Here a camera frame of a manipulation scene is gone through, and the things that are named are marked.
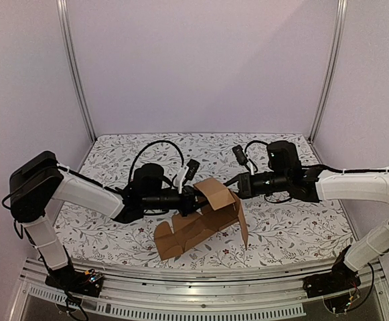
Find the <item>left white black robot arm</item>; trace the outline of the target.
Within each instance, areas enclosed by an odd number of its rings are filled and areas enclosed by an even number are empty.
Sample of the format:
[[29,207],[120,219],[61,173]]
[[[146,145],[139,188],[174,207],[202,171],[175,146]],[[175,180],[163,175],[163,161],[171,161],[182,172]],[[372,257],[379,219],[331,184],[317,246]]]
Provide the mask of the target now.
[[186,184],[197,169],[198,162],[191,160],[171,180],[161,165],[147,163],[132,170],[125,188],[111,188],[65,167],[53,152],[44,151],[11,174],[9,194],[1,204],[21,225],[18,234],[30,237],[54,280],[65,290],[74,290],[79,275],[46,218],[51,200],[87,208],[122,224],[141,219],[148,211],[159,215],[176,210],[187,216],[206,205],[200,200],[202,194]]

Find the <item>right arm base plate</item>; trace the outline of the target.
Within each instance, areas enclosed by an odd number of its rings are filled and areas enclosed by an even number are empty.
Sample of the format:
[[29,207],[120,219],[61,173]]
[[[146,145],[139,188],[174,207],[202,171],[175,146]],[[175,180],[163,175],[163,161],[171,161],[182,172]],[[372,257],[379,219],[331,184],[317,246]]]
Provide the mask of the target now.
[[358,273],[351,270],[348,272],[330,271],[303,278],[303,289],[306,291],[308,298],[350,290],[360,285],[361,281]]

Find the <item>brown cardboard box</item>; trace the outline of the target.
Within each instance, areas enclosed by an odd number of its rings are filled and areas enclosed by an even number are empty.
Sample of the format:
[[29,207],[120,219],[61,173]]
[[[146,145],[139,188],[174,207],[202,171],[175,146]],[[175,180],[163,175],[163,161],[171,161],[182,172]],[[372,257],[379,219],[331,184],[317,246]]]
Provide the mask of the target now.
[[208,203],[186,217],[178,213],[171,223],[162,222],[155,229],[155,245],[162,261],[184,254],[235,223],[240,224],[244,246],[248,246],[244,210],[235,192],[211,177],[196,183],[194,190]]

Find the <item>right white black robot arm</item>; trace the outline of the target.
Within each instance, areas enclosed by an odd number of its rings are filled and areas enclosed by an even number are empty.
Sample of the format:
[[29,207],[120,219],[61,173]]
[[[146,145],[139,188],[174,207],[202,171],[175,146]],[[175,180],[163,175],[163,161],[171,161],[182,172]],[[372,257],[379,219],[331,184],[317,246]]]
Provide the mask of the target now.
[[[226,182],[237,184],[241,199],[286,192],[290,199],[307,203],[331,200],[376,201],[389,204],[389,167],[383,169],[333,169],[327,165],[302,165],[295,144],[279,140],[266,144],[269,170],[258,173],[244,149],[232,148],[246,172]],[[389,221],[344,249],[327,275],[326,286],[339,292],[352,277],[389,250]]]

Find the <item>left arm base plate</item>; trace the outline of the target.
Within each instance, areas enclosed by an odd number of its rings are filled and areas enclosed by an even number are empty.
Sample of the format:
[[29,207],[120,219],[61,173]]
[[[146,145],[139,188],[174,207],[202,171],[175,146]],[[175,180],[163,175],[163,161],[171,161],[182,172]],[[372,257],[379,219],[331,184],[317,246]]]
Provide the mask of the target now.
[[98,298],[104,281],[104,274],[95,269],[79,272],[72,265],[50,270],[46,285],[63,291]]

